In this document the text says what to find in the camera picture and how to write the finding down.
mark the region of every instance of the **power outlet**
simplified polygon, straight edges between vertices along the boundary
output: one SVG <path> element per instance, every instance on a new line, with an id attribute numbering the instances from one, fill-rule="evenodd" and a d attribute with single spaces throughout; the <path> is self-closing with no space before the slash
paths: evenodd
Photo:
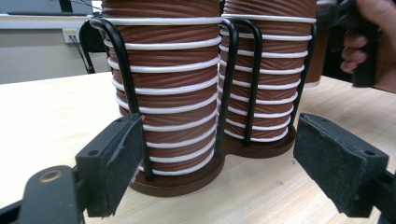
<path id="1" fill-rule="evenodd" d="M 62 29 L 64 33 L 64 42 L 66 44 L 73 44 L 73 39 L 71 36 L 73 36 L 77 42 L 79 43 L 79 29 Z"/>

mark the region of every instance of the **clamp jaw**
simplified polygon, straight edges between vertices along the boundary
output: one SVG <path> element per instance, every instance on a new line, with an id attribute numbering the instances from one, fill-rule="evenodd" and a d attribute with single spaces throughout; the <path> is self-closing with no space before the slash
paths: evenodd
<path id="1" fill-rule="evenodd" d="M 83 223 L 114 215 L 145 158 L 141 117 L 116 119 L 76 156 L 77 165 L 54 166 L 33 175 L 23 199 L 0 209 L 0 222 Z"/>
<path id="2" fill-rule="evenodd" d="M 381 150 L 327 119 L 302 114 L 294 157 L 340 213 L 368 217 L 375 206 L 380 223 L 396 222 L 396 178 Z"/>

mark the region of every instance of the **table surface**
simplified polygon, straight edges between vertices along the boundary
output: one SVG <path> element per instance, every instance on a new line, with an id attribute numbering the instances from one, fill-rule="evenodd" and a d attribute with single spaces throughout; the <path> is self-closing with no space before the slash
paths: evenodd
<path id="1" fill-rule="evenodd" d="M 120 114 L 111 74 L 0 85 L 0 207 L 20 200 L 28 178 L 74 156 Z M 354 89 L 323 77 L 305 89 L 299 111 L 330 119 L 389 154 L 396 170 L 396 94 Z M 348 218 L 292 157 L 229 155 L 206 187 L 174 198 L 127 189 L 114 217 L 87 223 L 376 223 Z"/>

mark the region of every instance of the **black wire frame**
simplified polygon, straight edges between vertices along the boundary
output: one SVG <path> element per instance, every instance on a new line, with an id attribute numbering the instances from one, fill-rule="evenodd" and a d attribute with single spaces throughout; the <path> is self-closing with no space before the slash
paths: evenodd
<path id="1" fill-rule="evenodd" d="M 229 21 L 231 23 L 246 26 L 253 33 L 253 36 L 254 36 L 254 41 L 255 41 L 254 59 L 253 59 L 251 83 L 250 83 L 250 93 L 249 93 L 249 101 L 248 101 L 248 108 L 247 108 L 247 124 L 246 124 L 246 129 L 245 129 L 245 136 L 244 136 L 244 145 L 246 147 L 249 147 L 252 129 L 253 129 L 254 111 L 255 111 L 255 107 L 256 107 L 257 91 L 258 91 L 258 86 L 259 86 L 259 77 L 260 77 L 260 69 L 261 69 L 261 62 L 262 62 L 262 32 L 253 21 L 239 19 L 239 18 L 229 18 L 229 17 L 223 18 L 223 21 Z M 315 24 L 313 24 L 312 29 L 311 29 L 312 38 L 309 41 L 308 48 L 307 48 L 308 54 L 307 54 L 307 56 L 305 56 L 305 59 L 304 59 L 304 70 L 302 71 L 302 73 L 300 75 L 300 84 L 297 87 L 298 95 L 297 95 L 297 98 L 293 102 L 293 110 L 290 113 L 290 123 L 288 125 L 289 131 L 293 130 L 293 123 L 295 121 L 295 116 L 297 115 L 298 106 L 300 104 L 300 100 L 301 100 L 301 97 L 303 94 L 305 79 L 306 79 L 306 76 L 309 71 L 309 64 L 312 61 L 314 48 L 315 48 L 315 45 L 317 42 L 317 32 L 318 32 L 317 26 Z M 232 43 L 231 37 L 232 37 L 232 34 L 230 31 L 230 44 Z M 226 86 L 226 81 L 227 81 L 227 85 L 232 85 L 233 71 L 229 71 L 228 66 L 230 65 L 230 69 L 231 69 L 231 67 L 232 68 L 235 67 L 236 55 L 234 55 L 234 54 L 237 54 L 237 53 L 231 52 L 231 46 L 230 46 L 229 58 L 228 58 L 227 70 L 226 70 L 228 80 L 227 79 L 224 80 L 224 86 Z M 226 97 L 227 102 L 225 105 L 223 104 L 223 102 L 221 102 L 221 109 L 223 109 L 223 107 L 228 108 L 230 92 L 231 92 L 231 87 L 227 86 L 227 91 L 225 91 L 225 89 L 223 89 L 222 97 Z M 226 117 L 226 115 L 223 115 L 220 113 L 220 116 L 219 116 L 219 126 L 218 126 L 218 133 L 217 133 L 218 138 L 216 140 L 217 146 L 215 147 L 215 149 L 216 149 L 215 152 L 217 152 L 218 154 L 215 154 L 215 155 L 219 155 L 219 149 L 221 147 L 222 136 L 224 135 L 223 127 L 225 125 L 226 118 L 223 118 L 222 116 Z"/>
<path id="2" fill-rule="evenodd" d="M 128 53 L 125 48 L 125 43 L 120 35 L 117 28 L 109 21 L 101 18 L 92 18 L 90 24 L 93 28 L 105 32 L 110 38 L 113 44 L 114 51 L 116 52 L 117 59 L 119 61 L 120 73 L 122 77 L 122 83 L 127 98 L 129 111 L 131 114 L 140 114 L 139 104 L 137 102 L 136 92 L 134 88 L 134 80 L 131 76 L 131 66 L 129 64 Z M 145 168 L 145 178 L 147 181 L 154 179 L 154 173 L 152 172 L 151 160 L 149 159 L 149 151 L 147 147 L 147 141 L 145 135 L 143 135 L 143 148 L 145 151 L 145 159 L 143 161 Z"/>
<path id="3" fill-rule="evenodd" d="M 293 111 L 291 111 L 291 113 L 290 113 L 290 123 L 289 123 L 289 126 L 288 126 L 289 131 L 293 129 L 293 123 L 295 121 L 295 117 L 297 115 L 298 106 L 300 104 L 300 100 L 301 100 L 301 97 L 303 95 L 305 79 L 306 79 L 306 76 L 308 75 L 308 71 L 309 71 L 309 64 L 311 64 L 312 57 L 313 57 L 313 54 L 314 54 L 315 45 L 317 44 L 318 28 L 317 28 L 317 25 L 315 23 L 312 24 L 311 35 L 312 35 L 312 38 L 309 41 L 308 48 L 307 48 L 308 49 L 308 55 L 306 55 L 305 59 L 304 59 L 304 70 L 300 74 L 300 84 L 297 86 L 298 95 L 297 95 L 297 98 L 293 102 L 293 106 L 294 106 Z"/>
<path id="4" fill-rule="evenodd" d="M 254 36 L 254 62 L 252 71 L 251 91 L 248 102 L 247 127 L 245 133 L 245 145 L 250 144 L 250 136 L 253 124 L 253 115 L 255 110 L 255 102 L 257 99 L 257 88 L 260 75 L 261 59 L 262 59 L 262 32 L 253 21 L 234 17 L 223 17 L 223 26 L 227 27 L 230 37 L 228 50 L 228 60 L 226 66 L 226 76 L 224 76 L 223 93 L 221 96 L 221 106 L 219 111 L 219 123 L 216 133 L 215 156 L 223 155 L 222 141 L 224 136 L 224 128 L 227 119 L 228 105 L 230 102 L 231 89 L 233 85 L 233 73 L 236 65 L 237 51 L 239 48 L 239 32 L 237 25 L 247 27 Z"/>

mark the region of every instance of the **circular base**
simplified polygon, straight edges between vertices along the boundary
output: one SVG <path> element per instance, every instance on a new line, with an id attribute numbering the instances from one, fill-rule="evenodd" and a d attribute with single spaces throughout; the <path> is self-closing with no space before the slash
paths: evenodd
<path id="1" fill-rule="evenodd" d="M 205 167 L 188 175 L 155 175 L 147 181 L 145 174 L 139 172 L 130 187 L 138 192 L 157 196 L 174 197 L 194 192 L 212 182 L 224 166 L 224 157 L 213 158 Z"/>
<path id="2" fill-rule="evenodd" d="M 287 152 L 294 144 L 296 131 L 294 128 L 281 140 L 271 143 L 251 142 L 249 147 L 243 141 L 224 135 L 223 155 L 213 158 L 204 168 L 188 175 L 155 175 L 154 180 L 147 181 L 143 172 L 139 172 L 130 187 L 138 192 L 157 196 L 174 197 L 194 192 L 212 182 L 224 166 L 225 155 L 234 154 L 247 158 L 271 158 Z"/>
<path id="3" fill-rule="evenodd" d="M 236 156 L 263 159 L 279 156 L 287 152 L 294 144 L 296 131 L 294 127 L 282 139 L 275 142 L 258 143 L 250 142 L 250 146 L 245 146 L 243 140 L 224 135 L 223 150 L 225 154 Z"/>

